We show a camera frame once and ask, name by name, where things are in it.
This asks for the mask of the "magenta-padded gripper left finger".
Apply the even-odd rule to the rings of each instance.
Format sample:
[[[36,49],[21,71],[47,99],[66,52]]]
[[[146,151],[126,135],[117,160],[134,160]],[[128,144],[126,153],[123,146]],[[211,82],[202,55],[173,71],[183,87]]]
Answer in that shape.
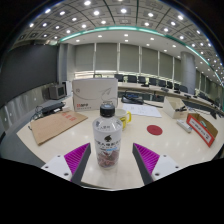
[[[87,143],[65,155],[56,155],[42,169],[79,185],[90,154],[91,145]]]

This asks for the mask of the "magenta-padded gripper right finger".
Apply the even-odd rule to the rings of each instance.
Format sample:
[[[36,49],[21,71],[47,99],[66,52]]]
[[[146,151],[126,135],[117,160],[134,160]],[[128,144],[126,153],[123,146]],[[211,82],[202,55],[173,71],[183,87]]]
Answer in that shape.
[[[181,167],[167,154],[159,155],[137,143],[133,144],[132,153],[145,185],[181,169]]]

